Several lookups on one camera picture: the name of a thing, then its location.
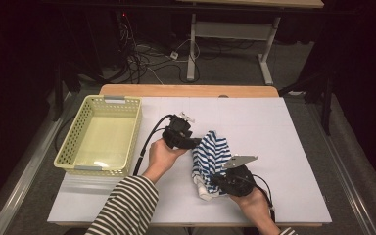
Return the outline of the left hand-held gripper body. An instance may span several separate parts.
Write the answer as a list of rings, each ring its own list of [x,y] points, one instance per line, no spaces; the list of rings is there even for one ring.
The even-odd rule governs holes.
[[[192,149],[193,141],[190,139],[192,131],[189,124],[190,118],[184,113],[173,115],[169,125],[164,129],[162,137],[167,146],[171,149]]]

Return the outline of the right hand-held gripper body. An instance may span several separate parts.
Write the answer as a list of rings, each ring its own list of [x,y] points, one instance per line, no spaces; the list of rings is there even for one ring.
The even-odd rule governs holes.
[[[257,160],[258,156],[232,156],[223,166],[223,173],[212,176],[212,184],[223,193],[236,197],[249,195],[256,185],[246,164]]]

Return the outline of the blue white striped baby romper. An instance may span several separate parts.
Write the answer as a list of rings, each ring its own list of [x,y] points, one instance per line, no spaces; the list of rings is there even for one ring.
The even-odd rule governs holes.
[[[192,179],[197,186],[199,197],[210,201],[223,195],[218,186],[212,185],[215,174],[224,174],[223,165],[231,158],[231,151],[225,137],[218,137],[210,130],[193,149]]]

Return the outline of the yellow plastic basket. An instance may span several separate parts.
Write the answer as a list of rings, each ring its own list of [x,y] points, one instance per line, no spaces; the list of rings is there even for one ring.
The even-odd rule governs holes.
[[[54,166],[75,175],[126,177],[141,124],[141,105],[139,97],[86,96]]]

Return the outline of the person's right hand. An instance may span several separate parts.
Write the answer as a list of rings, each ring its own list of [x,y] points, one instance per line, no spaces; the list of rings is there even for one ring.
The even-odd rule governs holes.
[[[249,220],[270,218],[267,199],[258,188],[254,188],[247,196],[238,197],[230,195],[230,199],[238,205]]]

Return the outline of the person's left hand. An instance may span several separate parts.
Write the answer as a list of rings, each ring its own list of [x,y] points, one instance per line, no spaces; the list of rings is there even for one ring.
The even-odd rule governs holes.
[[[186,149],[169,148],[163,139],[155,141],[151,144],[149,164],[143,176],[157,183],[173,167],[176,160],[186,152]]]

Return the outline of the black metal stand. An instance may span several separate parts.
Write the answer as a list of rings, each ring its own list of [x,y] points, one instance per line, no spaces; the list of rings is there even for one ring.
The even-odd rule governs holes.
[[[54,117],[57,121],[64,109],[64,86],[69,92],[79,92],[81,85],[78,80],[77,69],[69,62],[58,62],[54,66]]]
[[[307,103],[316,103],[320,101],[322,104],[320,124],[324,132],[329,135],[333,78],[333,74],[315,72],[280,89],[278,95],[282,97],[290,92],[304,92],[304,99]]]

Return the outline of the white metal desk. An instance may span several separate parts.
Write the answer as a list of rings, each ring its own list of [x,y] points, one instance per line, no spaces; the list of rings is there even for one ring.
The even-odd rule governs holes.
[[[313,10],[322,9],[322,0],[179,0],[189,3],[192,7],[200,7],[205,4],[215,4],[221,7],[245,7],[251,10],[257,7],[259,10]],[[265,85],[272,85],[273,79],[270,74],[267,59],[273,44],[281,17],[275,16],[271,23],[227,23],[219,21],[200,21],[197,14],[191,15],[190,48],[187,59],[187,79],[193,81],[198,73],[196,72],[196,59],[200,49],[196,42],[197,38],[219,38],[219,39],[245,39],[264,41],[264,51],[258,54],[258,65],[261,70]]]

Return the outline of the metal floor rail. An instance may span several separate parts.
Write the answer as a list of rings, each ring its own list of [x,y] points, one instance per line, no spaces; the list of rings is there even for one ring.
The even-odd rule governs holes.
[[[55,103],[52,103],[50,113],[28,145],[22,157],[23,164],[16,167],[16,172],[19,175],[10,180],[11,188],[7,190],[8,195],[5,197],[5,203],[0,209],[0,235],[5,235],[24,202],[34,178],[46,158],[46,154],[51,149],[57,132],[66,119],[66,112],[71,108],[76,97],[76,92],[68,92],[62,96],[63,107],[56,120],[54,120],[56,106]]]
[[[321,124],[321,116],[318,108],[313,104],[307,105],[311,118],[315,121],[315,126],[320,130],[321,136],[331,155],[332,166],[335,174],[340,181],[341,187],[346,195],[346,201],[349,203],[352,213],[362,230],[363,235],[376,235],[376,226],[373,224],[371,216],[367,210],[360,193],[356,189],[351,176],[346,169],[339,151],[332,140],[332,134],[327,134],[325,127]]]

